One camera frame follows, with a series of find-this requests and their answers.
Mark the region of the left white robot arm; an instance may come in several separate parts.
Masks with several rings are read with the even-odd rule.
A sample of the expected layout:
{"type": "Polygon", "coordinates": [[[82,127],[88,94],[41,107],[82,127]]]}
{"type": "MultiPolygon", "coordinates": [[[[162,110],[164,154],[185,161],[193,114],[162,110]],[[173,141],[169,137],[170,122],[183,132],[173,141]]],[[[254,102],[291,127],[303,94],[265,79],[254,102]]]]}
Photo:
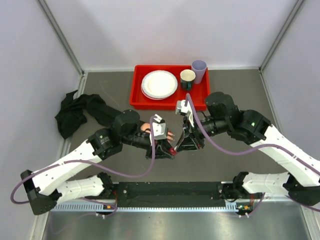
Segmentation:
{"type": "Polygon", "coordinates": [[[125,110],[113,123],[97,130],[76,149],[48,167],[37,171],[26,170],[20,177],[34,215],[42,215],[55,206],[84,197],[109,198],[113,182],[105,170],[82,180],[70,180],[89,166],[120,153],[124,145],[146,151],[146,159],[173,159],[177,152],[168,141],[165,120],[155,114],[150,119],[149,131],[141,131],[140,115],[125,110]]]}

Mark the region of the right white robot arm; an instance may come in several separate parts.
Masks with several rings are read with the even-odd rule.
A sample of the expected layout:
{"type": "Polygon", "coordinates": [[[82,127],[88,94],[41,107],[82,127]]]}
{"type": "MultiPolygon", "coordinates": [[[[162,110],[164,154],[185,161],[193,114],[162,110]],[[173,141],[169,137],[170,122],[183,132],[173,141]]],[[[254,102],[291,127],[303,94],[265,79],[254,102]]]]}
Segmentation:
{"type": "Polygon", "coordinates": [[[177,152],[204,148],[208,140],[219,151],[244,156],[261,151],[285,169],[283,173],[257,174],[243,171],[231,183],[222,183],[219,195],[225,200],[243,199],[254,194],[283,195],[313,207],[320,202],[320,162],[288,140],[264,115],[256,110],[239,110],[233,98],[213,92],[205,98],[209,112],[199,119],[190,94],[176,103],[175,112],[183,116],[182,134],[175,146],[177,152]],[[212,139],[226,133],[249,146],[245,151],[230,151],[212,139]]]}

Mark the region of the white paper plates stack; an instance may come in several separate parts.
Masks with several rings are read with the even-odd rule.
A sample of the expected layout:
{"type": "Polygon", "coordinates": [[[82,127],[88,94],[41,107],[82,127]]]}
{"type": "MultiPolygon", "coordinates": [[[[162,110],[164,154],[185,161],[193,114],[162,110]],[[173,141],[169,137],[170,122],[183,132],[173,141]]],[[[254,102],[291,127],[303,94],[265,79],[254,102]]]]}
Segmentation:
{"type": "Polygon", "coordinates": [[[169,71],[154,70],[143,77],[140,88],[146,97],[153,100],[163,100],[176,92],[178,80],[169,71]]]}

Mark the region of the lavender plastic cup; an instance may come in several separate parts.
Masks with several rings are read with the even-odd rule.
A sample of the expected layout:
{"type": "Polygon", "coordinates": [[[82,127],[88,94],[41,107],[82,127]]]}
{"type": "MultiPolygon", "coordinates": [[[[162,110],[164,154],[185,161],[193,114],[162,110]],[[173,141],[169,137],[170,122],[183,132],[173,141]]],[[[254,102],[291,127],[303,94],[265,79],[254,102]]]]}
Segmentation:
{"type": "Polygon", "coordinates": [[[207,64],[203,60],[195,60],[191,64],[191,70],[195,73],[195,84],[200,84],[207,70],[207,64]]]}

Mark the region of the red nail polish bottle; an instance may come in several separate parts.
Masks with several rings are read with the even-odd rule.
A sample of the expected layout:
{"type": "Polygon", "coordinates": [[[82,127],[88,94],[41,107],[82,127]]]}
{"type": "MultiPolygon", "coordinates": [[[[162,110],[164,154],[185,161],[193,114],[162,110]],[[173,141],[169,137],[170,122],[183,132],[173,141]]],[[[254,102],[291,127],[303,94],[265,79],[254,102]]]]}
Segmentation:
{"type": "Polygon", "coordinates": [[[170,148],[169,152],[171,155],[175,156],[177,154],[177,151],[174,148],[170,148]]]}

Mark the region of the red plastic tray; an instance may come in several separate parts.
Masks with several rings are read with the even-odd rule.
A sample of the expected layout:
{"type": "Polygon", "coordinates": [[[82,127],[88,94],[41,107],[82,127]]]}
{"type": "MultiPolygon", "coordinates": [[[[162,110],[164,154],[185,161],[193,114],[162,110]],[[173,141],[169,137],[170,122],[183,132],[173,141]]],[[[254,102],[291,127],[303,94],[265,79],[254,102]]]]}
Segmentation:
{"type": "MultiPolygon", "coordinates": [[[[141,84],[143,78],[150,72],[163,70],[172,73],[177,80],[180,80],[180,72],[185,69],[191,69],[190,65],[136,65],[134,68],[132,86],[130,92],[129,103],[137,110],[166,110],[173,111],[176,108],[178,100],[184,100],[187,92],[180,86],[177,87],[175,93],[162,100],[153,100],[146,97],[142,90],[141,84]]],[[[193,104],[197,111],[205,111],[205,98],[211,93],[209,71],[206,70],[202,81],[193,85],[189,94],[191,95],[193,104]]]]}

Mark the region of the black sleeve cloth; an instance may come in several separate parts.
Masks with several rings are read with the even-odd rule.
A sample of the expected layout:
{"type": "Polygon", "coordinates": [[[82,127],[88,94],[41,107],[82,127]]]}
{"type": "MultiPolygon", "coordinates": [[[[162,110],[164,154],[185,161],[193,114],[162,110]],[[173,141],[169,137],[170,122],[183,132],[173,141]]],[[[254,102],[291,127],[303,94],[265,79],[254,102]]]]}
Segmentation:
{"type": "Polygon", "coordinates": [[[66,94],[55,116],[58,131],[65,140],[88,121],[84,112],[87,112],[104,127],[110,126],[114,119],[122,113],[107,105],[98,94],[82,94],[74,98],[75,93],[77,93],[76,90],[66,94]]]}

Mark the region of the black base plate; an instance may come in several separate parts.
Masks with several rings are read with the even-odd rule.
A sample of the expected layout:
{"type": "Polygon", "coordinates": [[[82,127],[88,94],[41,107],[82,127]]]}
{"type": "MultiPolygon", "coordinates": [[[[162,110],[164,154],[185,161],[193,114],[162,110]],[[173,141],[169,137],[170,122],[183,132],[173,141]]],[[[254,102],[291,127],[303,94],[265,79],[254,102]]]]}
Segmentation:
{"type": "Polygon", "coordinates": [[[124,208],[224,207],[217,182],[120,182],[117,205],[124,208]]]}

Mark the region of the mannequin hand with nails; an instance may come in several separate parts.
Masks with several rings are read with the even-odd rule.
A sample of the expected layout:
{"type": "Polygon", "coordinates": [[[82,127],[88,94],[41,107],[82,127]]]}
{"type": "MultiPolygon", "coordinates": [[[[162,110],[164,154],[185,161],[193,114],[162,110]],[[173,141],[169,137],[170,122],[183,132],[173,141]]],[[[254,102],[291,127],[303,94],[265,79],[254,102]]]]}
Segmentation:
{"type": "MultiPolygon", "coordinates": [[[[140,127],[140,130],[142,132],[146,132],[146,133],[151,133],[151,127],[150,127],[150,124],[149,123],[143,123],[140,127]]],[[[167,140],[170,142],[170,141],[174,141],[174,134],[171,132],[171,131],[168,131],[167,133],[167,140]]]]}

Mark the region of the dark green mug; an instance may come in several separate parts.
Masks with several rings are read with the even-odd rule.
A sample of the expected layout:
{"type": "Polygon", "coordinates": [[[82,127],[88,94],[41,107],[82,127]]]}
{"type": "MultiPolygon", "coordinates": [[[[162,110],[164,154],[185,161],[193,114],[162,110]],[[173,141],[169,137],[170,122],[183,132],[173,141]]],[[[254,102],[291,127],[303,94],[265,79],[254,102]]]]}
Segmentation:
{"type": "Polygon", "coordinates": [[[194,80],[196,78],[196,74],[191,69],[185,69],[180,72],[180,87],[189,92],[194,84],[194,80]]]}

